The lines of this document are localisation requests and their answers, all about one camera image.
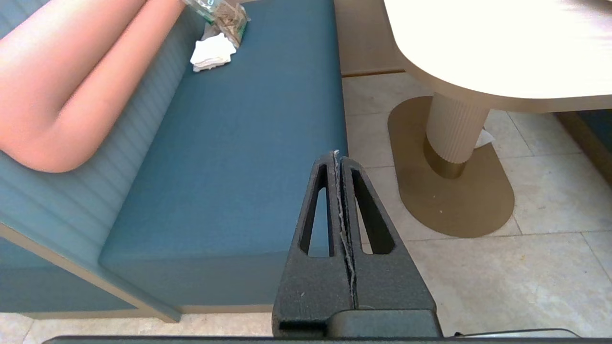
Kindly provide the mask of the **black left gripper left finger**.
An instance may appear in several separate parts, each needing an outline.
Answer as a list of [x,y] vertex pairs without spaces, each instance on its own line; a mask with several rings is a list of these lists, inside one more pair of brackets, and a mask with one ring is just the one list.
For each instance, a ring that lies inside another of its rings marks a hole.
[[[326,337],[328,320],[354,309],[354,264],[341,186],[339,153],[319,157],[312,166],[273,305],[275,337]],[[321,190],[326,195],[328,256],[311,257],[308,253]]]

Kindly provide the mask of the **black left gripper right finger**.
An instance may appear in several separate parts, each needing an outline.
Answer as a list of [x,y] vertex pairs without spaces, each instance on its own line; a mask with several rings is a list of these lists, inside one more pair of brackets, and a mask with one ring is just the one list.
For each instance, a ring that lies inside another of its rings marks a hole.
[[343,157],[339,172],[356,308],[435,311],[437,305],[363,166]]

